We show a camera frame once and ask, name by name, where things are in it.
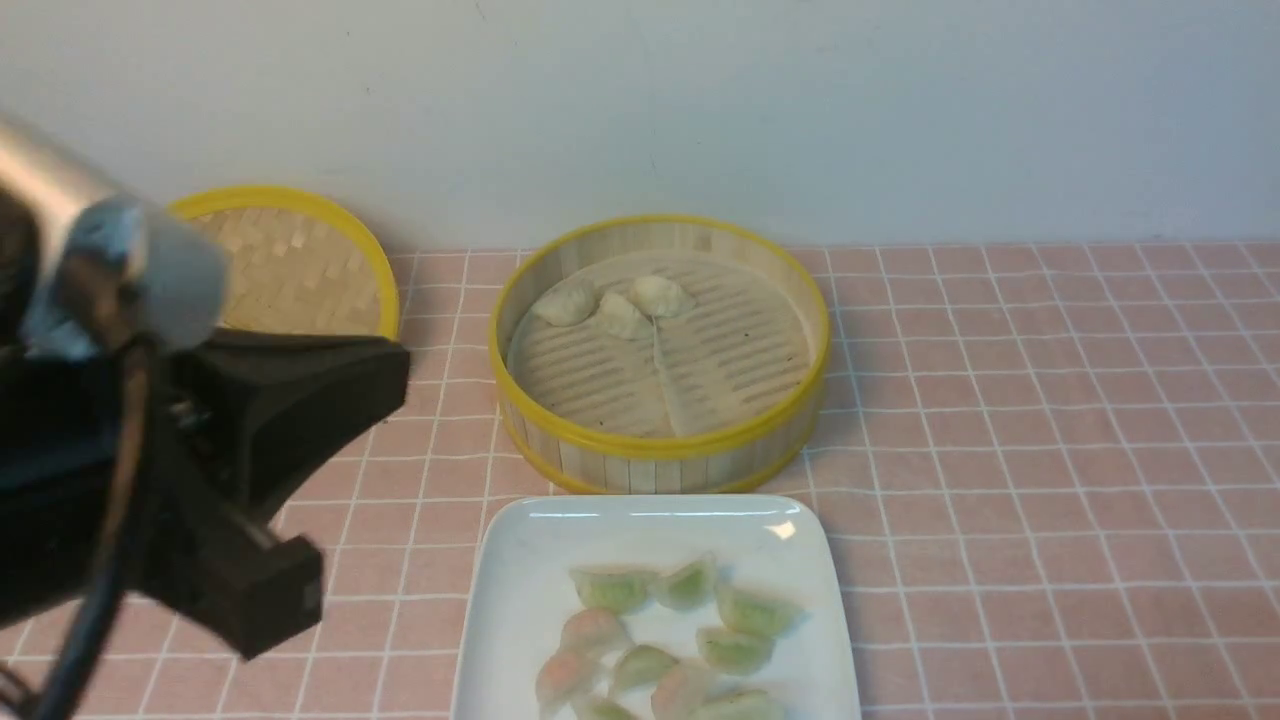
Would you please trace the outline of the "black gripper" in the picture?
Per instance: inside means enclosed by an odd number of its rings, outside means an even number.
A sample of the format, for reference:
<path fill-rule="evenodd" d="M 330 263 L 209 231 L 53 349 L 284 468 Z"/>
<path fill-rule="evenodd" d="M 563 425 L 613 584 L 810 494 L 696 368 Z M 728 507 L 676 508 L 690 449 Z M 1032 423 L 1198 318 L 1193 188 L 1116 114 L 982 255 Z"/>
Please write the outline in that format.
<path fill-rule="evenodd" d="M 397 411 L 410 352 L 376 336 L 218 333 L 120 357 L 120 584 L 256 659 L 323 619 L 323 552 L 270 521 Z"/>

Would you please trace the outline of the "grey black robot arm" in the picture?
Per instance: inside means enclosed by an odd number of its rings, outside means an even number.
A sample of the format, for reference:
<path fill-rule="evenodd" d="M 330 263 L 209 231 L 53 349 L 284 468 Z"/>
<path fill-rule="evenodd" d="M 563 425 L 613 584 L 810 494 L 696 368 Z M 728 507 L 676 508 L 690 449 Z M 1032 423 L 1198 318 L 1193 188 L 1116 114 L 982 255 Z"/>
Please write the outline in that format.
<path fill-rule="evenodd" d="M 323 618 L 324 559 L 270 521 L 404 402 L 375 334 L 216 328 L 228 260 L 196 228 L 3 119 L 3 624 L 90 587 L 114 474 L 150 534 L 127 589 L 244 660 Z"/>

